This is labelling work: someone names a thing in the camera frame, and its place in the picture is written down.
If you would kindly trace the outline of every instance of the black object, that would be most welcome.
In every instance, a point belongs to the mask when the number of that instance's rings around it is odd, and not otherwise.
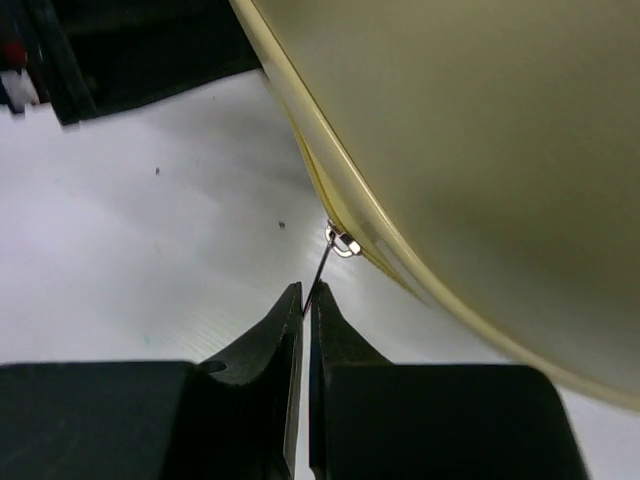
[[[289,479],[302,295],[189,363],[0,369],[0,478]],[[562,403],[520,366],[395,366],[312,297],[310,461],[319,480],[587,475]]]
[[[62,124],[260,67],[228,0],[4,0]]]

